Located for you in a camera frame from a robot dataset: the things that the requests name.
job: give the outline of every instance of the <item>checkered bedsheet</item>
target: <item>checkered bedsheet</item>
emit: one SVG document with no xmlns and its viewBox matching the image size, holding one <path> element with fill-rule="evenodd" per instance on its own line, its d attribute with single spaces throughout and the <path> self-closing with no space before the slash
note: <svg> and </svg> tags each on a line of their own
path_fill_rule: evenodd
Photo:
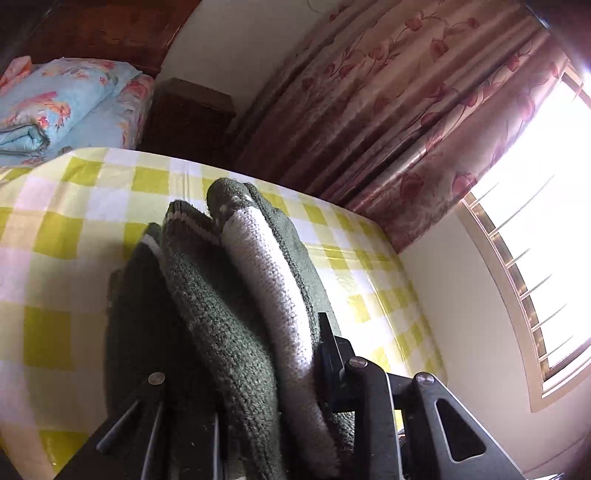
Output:
<svg viewBox="0 0 591 480">
<path fill-rule="evenodd" d="M 110 273 L 170 201 L 207 211 L 207 189 L 223 176 L 253 182 L 290 217 L 358 355 L 445 380 L 413 287 L 373 222 L 218 168 L 77 150 L 34 169 L 0 170 L 0 445 L 25 479 L 52 478 L 106 418 Z"/>
</svg>

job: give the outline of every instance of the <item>wooden headboard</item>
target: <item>wooden headboard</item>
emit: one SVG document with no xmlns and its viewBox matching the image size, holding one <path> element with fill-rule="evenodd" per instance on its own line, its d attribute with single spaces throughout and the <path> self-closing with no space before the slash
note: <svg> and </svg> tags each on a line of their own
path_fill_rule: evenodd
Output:
<svg viewBox="0 0 591 480">
<path fill-rule="evenodd" d="M 156 76 L 200 0 L 61 0 L 24 43 L 33 63 L 60 57 L 127 61 Z"/>
</svg>

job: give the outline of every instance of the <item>white wall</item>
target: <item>white wall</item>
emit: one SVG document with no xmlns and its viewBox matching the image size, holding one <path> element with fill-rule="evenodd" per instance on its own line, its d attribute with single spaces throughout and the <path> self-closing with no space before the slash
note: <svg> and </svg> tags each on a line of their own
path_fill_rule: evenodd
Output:
<svg viewBox="0 0 591 480">
<path fill-rule="evenodd" d="M 309 0 L 326 12 L 338 0 Z M 227 93 L 238 113 L 321 17 L 307 0 L 203 0 L 164 60 L 178 77 Z"/>
<path fill-rule="evenodd" d="M 401 255 L 441 350 L 448 387 L 527 478 L 560 472 L 591 428 L 591 377 L 540 412 L 505 305 L 455 213 Z"/>
</svg>

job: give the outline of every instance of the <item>pink floral curtain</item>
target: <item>pink floral curtain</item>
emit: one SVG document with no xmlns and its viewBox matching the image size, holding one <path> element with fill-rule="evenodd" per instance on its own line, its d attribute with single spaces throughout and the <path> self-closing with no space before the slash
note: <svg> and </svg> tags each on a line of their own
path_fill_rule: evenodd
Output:
<svg viewBox="0 0 591 480">
<path fill-rule="evenodd" d="M 515 141 L 567 59 L 515 0 L 358 0 L 234 132 L 234 169 L 375 220 L 397 251 Z"/>
</svg>

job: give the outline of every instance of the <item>triangular cutout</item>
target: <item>triangular cutout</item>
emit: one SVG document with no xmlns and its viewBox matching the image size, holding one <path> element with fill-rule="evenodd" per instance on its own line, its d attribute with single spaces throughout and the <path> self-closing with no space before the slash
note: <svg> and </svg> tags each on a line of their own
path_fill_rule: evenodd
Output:
<svg viewBox="0 0 591 480">
<path fill-rule="evenodd" d="M 463 462 L 486 452 L 482 440 L 447 400 L 440 398 L 436 406 L 447 438 L 447 447 L 454 461 Z"/>
</svg>

